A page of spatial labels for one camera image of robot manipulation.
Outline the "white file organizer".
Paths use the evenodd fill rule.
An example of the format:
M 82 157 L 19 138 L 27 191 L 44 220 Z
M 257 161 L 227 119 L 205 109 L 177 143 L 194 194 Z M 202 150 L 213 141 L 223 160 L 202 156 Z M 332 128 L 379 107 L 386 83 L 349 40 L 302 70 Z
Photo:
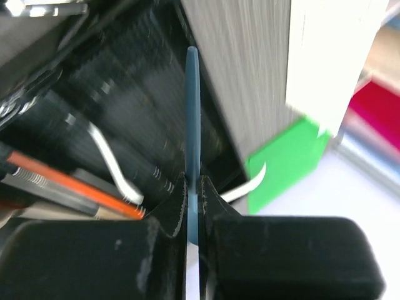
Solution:
M 286 104 L 338 134 L 388 1 L 292 1 Z

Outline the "blue plastic spoon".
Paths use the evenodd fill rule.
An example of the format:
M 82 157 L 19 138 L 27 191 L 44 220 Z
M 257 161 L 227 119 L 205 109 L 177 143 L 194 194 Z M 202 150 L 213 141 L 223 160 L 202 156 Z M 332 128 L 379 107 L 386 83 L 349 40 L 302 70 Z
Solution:
M 198 180 L 201 168 L 201 88 L 198 49 L 187 49 L 185 65 L 186 145 L 185 175 L 187 180 L 187 239 L 198 244 Z

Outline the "white plastic spoon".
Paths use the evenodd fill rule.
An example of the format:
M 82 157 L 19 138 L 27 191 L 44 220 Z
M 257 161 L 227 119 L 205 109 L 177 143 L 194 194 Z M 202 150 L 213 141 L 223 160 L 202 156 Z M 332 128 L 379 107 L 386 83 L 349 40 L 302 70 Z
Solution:
M 93 123 L 89 122 L 87 131 L 92 137 L 92 140 L 96 144 L 99 152 L 101 153 L 101 156 L 106 163 L 106 166 L 117 187 L 117 190 L 120 192 L 125 200 L 140 206 L 143 203 L 144 196 L 135 185 L 131 184 L 124 177 L 119 163 L 100 129 Z

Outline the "large white ceramic spoon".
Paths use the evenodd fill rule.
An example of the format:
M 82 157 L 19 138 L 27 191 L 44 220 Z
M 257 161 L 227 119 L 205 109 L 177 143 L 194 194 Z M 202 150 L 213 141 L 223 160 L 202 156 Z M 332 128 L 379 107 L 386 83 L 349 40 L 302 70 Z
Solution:
M 262 165 L 261 170 L 257 173 L 257 175 L 251 180 L 245 182 L 244 184 L 231 189 L 223 194 L 220 194 L 220 197 L 225 200 L 227 203 L 231 203 L 247 194 L 251 191 L 255 190 L 263 181 L 266 174 L 266 163 Z

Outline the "green cutting mat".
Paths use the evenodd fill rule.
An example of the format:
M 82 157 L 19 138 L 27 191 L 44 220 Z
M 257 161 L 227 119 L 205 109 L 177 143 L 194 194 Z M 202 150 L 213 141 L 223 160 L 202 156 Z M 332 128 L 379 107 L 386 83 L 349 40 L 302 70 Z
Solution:
M 245 162 L 249 178 L 254 179 L 264 165 L 266 173 L 247 196 L 249 213 L 258 213 L 315 170 L 330 139 L 329 131 L 320 131 L 317 125 L 302 118 L 251 154 Z

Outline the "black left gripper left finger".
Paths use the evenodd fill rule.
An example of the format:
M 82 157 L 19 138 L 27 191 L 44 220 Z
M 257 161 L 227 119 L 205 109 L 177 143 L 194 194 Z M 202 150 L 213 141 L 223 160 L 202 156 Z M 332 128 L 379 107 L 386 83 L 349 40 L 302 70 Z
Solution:
M 139 221 L 29 221 L 1 253 L 2 299 L 184 299 L 188 184 Z

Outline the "magenta plastic folder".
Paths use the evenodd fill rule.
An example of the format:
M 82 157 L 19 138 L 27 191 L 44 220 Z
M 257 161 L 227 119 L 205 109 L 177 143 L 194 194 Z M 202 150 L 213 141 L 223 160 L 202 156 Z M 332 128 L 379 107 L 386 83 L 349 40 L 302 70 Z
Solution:
M 399 92 L 369 81 L 354 94 L 349 107 L 399 150 Z

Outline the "orange chopstick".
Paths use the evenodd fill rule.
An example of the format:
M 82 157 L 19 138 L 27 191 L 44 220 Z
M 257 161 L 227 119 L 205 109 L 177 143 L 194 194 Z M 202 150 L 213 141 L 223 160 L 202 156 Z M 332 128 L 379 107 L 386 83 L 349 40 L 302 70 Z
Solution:
M 7 156 L 6 161 L 18 167 L 22 167 L 28 171 L 32 171 L 38 175 L 44 176 L 46 179 L 60 184 L 64 188 L 68 188 L 88 199 L 105 206 L 109 209 L 122 213 L 133 219 L 142 219 L 146 210 L 141 206 L 128 204 L 120 199 L 117 199 L 110 194 L 107 194 L 95 187 L 92 187 L 82 181 L 75 179 L 63 172 L 53 169 L 44 163 L 25 156 L 17 151 L 11 151 Z

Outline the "black cutlery tray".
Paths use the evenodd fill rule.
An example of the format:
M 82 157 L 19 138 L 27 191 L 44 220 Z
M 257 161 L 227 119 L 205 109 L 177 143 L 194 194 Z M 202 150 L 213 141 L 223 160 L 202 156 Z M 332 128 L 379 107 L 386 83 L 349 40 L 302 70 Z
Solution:
M 133 204 L 89 135 L 91 122 L 144 196 L 145 215 L 153 210 L 184 170 L 184 61 L 193 42 L 180 1 L 2 1 L 1 180 L 18 168 L 6 161 L 17 151 Z M 133 219 L 98 203 L 89 216 L 2 182 L 1 200 L 44 202 L 78 219 Z

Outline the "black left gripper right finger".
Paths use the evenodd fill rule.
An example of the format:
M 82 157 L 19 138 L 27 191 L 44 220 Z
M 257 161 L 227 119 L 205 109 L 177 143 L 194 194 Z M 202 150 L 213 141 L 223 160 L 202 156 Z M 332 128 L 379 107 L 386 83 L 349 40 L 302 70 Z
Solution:
M 345 217 L 243 216 L 198 184 L 201 299 L 378 299 L 384 278 Z

